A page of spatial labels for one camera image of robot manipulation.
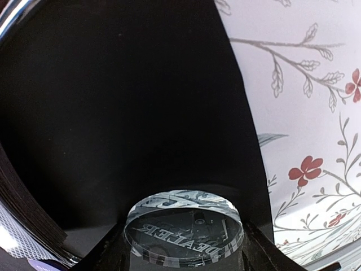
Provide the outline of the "blue playing card deck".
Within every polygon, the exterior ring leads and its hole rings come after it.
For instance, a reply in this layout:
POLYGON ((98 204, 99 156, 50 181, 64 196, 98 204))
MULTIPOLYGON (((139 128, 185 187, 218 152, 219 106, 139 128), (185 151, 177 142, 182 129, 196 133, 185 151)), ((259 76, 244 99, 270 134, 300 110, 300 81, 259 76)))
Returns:
POLYGON ((26 188, 6 152, 1 148, 1 203, 15 220, 41 245, 67 266, 74 266, 80 258, 64 248, 65 231, 47 214, 26 188))

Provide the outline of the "purple small blind button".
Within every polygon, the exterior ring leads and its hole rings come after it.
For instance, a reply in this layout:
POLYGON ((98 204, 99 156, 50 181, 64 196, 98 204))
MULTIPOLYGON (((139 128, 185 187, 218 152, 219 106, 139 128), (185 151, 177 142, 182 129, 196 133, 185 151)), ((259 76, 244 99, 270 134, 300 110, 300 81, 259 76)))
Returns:
POLYGON ((37 271, 68 271, 68 268, 55 260, 27 259, 29 265, 37 271))

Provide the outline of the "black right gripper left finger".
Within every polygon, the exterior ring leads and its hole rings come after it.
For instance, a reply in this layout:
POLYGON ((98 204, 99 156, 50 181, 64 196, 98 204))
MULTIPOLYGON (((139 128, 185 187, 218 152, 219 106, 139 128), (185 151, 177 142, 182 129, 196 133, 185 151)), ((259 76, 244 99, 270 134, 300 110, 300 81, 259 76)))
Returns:
POLYGON ((124 227, 124 223, 117 223, 80 262, 72 267, 72 270, 130 270, 130 246, 125 242, 124 227))

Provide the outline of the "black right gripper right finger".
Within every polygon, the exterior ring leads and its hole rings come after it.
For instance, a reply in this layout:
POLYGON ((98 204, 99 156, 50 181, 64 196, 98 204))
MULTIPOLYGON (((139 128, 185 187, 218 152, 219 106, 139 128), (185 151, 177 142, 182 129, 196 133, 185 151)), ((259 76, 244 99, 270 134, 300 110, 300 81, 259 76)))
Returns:
POLYGON ((245 232, 239 259, 243 270, 254 271, 304 271, 296 262, 285 256, 251 222, 243 224, 245 232))

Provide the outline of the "clear dealer button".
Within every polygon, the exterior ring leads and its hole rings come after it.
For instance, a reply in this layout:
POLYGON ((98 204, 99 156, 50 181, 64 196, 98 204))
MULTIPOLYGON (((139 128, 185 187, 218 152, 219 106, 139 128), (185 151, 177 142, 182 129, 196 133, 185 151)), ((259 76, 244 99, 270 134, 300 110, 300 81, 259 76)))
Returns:
POLYGON ((148 196, 129 211, 124 239, 143 260, 170 268, 198 268, 241 246, 240 215, 227 199, 200 190, 148 196))

